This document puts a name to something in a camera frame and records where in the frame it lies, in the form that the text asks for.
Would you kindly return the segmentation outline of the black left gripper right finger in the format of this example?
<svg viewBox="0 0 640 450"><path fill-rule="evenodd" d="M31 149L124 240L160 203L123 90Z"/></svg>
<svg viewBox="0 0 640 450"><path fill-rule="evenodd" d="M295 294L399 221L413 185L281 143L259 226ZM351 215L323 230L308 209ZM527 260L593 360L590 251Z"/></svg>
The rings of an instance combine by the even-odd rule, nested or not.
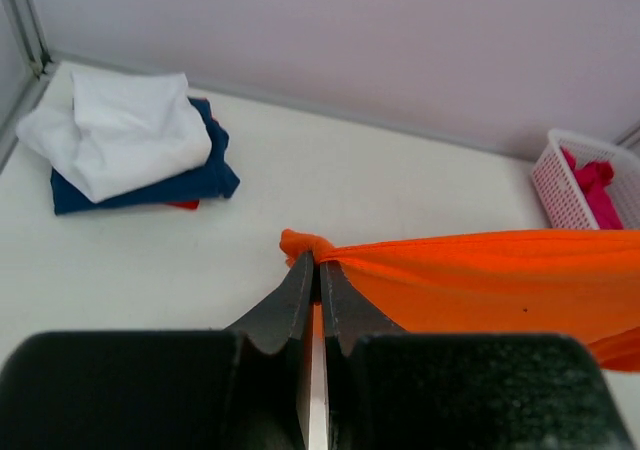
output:
<svg viewBox="0 0 640 450"><path fill-rule="evenodd" d="M321 264L319 269L329 356L349 356L361 337L407 333L352 285L337 262Z"/></svg>

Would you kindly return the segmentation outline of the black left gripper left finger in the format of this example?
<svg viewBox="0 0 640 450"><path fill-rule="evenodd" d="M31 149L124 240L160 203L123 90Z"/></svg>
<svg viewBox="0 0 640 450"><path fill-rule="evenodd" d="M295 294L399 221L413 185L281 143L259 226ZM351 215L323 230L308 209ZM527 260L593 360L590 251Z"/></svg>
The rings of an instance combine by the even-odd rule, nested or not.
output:
<svg viewBox="0 0 640 450"><path fill-rule="evenodd" d="M227 327L245 335L263 354L277 354L290 339L304 334L311 303L314 260L298 257L280 285Z"/></svg>

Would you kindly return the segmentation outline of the orange t-shirt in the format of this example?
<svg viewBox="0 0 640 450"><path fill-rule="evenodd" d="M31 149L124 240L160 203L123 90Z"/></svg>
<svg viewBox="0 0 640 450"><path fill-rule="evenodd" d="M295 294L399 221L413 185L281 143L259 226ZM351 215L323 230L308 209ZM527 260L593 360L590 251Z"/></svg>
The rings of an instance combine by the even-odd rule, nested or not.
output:
<svg viewBox="0 0 640 450"><path fill-rule="evenodd" d="M639 368L639 234L523 230L337 247L284 230L288 259L335 263L413 333L561 333L607 370Z"/></svg>

